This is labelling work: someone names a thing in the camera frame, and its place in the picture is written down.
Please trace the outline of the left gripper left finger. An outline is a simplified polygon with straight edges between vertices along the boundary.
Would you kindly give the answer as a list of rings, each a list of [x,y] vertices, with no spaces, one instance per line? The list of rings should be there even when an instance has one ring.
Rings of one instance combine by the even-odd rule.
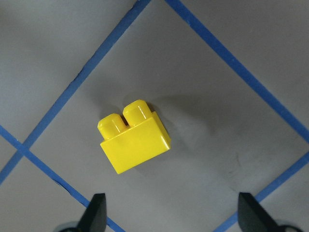
[[[107,226],[107,204],[105,193],[92,197],[88,207],[77,224],[78,232],[104,232]]]

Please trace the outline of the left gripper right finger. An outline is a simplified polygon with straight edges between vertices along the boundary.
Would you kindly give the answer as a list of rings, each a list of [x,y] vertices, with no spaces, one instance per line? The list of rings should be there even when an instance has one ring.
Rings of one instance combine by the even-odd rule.
[[[238,224],[243,232],[282,231],[254,196],[246,192],[238,196]]]

